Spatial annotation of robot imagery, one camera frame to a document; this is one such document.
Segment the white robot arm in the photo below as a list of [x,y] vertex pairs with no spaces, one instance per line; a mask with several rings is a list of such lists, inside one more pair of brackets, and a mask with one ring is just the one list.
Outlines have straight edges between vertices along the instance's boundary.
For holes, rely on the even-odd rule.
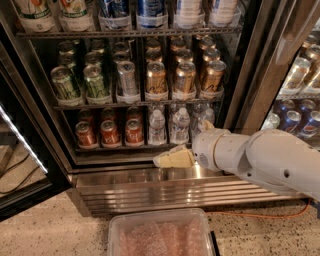
[[191,149],[176,146],[154,157],[153,162],[159,168],[189,168],[197,163],[214,172],[227,171],[276,194],[303,194],[320,200],[320,152],[278,129],[249,136],[203,121]]

